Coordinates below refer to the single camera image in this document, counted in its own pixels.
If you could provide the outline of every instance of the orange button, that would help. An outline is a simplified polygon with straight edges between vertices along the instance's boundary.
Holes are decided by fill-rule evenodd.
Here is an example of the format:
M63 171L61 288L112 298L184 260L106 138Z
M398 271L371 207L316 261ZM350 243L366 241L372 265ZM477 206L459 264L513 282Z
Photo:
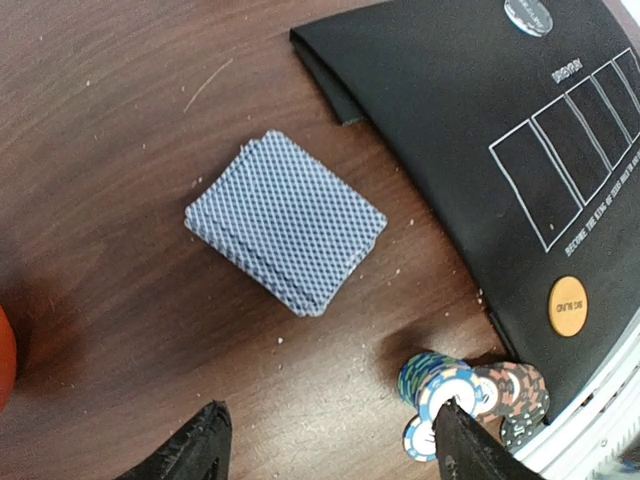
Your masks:
M573 337L584 328L588 312L589 300L582 282L575 277L558 280L549 297L553 329L563 337Z

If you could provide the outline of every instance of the orange object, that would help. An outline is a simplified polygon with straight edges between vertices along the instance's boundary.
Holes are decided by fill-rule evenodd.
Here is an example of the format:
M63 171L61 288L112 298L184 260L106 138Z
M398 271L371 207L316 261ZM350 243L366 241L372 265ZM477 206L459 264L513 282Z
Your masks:
M0 412L9 403L9 395L16 381L17 363L16 338L0 307Z

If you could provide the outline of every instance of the stack of poker chips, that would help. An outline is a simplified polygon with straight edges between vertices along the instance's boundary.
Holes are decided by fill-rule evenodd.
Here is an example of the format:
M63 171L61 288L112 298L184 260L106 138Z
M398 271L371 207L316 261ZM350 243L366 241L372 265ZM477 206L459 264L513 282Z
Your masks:
M418 462L436 459L433 422L444 403L455 398L475 418L483 398L480 379L471 367L439 353L411 358L400 371L398 393L417 412L405 430L404 448Z
M482 385L477 419L482 423L504 417L500 436L516 452L543 428L551 399L544 378L531 365L510 362L474 368Z

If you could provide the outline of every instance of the stack of playing cards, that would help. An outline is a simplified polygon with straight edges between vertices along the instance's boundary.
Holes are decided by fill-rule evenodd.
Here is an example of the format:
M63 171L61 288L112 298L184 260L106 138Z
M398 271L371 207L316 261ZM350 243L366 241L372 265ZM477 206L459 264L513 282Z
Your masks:
M387 219L280 132L252 140L185 225L300 316L320 316Z

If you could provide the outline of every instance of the black poker mat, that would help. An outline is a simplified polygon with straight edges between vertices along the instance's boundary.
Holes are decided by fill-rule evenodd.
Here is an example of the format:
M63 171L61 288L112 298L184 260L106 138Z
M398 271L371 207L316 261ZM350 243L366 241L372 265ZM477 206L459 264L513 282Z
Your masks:
M545 5L553 29L539 37L504 0L405 0L291 40L338 120L368 118L395 151L503 341L544 375L554 418L640 306L640 68L600 0ZM589 296L572 338L548 315L564 276Z

